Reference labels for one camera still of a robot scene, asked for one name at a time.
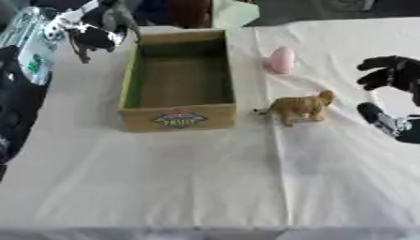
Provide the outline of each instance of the pink egg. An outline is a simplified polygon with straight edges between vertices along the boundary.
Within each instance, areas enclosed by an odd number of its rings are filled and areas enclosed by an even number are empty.
[[[268,58],[268,66],[277,74],[290,74],[294,68],[295,55],[290,47],[276,49]]]

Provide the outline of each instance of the orange toy animal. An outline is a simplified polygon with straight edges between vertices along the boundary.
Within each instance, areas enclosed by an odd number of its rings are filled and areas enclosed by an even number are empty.
[[[286,127],[293,127],[292,117],[322,121],[321,111],[334,100],[334,93],[322,91],[318,96],[310,97],[282,97],[276,99],[268,110],[254,109],[255,113],[277,113]]]

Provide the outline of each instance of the white table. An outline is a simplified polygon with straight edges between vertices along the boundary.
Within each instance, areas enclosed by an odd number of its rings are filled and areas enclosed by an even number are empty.
[[[198,226],[287,228],[281,240],[415,239],[407,228],[420,220],[419,146],[361,120],[355,105],[373,98],[354,80],[367,57],[420,58],[418,25],[411,18],[232,30],[237,127],[170,134],[119,129],[128,45],[94,54],[89,66],[65,48],[34,132],[0,186],[0,233],[141,239],[144,228]],[[296,50],[292,76],[263,71],[262,55],[279,45]],[[284,129],[249,113],[322,88],[337,93],[323,123]],[[390,113],[415,112],[402,93],[379,98]],[[23,229],[30,232],[18,235]]]

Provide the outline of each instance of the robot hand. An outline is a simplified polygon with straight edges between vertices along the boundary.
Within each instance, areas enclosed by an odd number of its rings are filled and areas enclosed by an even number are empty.
[[[19,49],[0,49],[0,182],[7,163],[21,150],[47,95],[45,85],[30,82],[18,61]]]
[[[403,143],[420,143],[420,115],[393,118],[373,103],[357,106],[365,120],[385,134]]]
[[[362,71],[380,68],[357,81],[365,90],[393,86],[411,92],[412,101],[420,106],[420,61],[400,56],[375,57],[366,59],[357,68]]]

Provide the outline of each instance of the wooden box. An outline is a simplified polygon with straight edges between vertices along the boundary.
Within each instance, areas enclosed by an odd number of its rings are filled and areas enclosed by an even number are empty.
[[[129,131],[232,127],[225,32],[144,36],[128,62],[119,112]]]

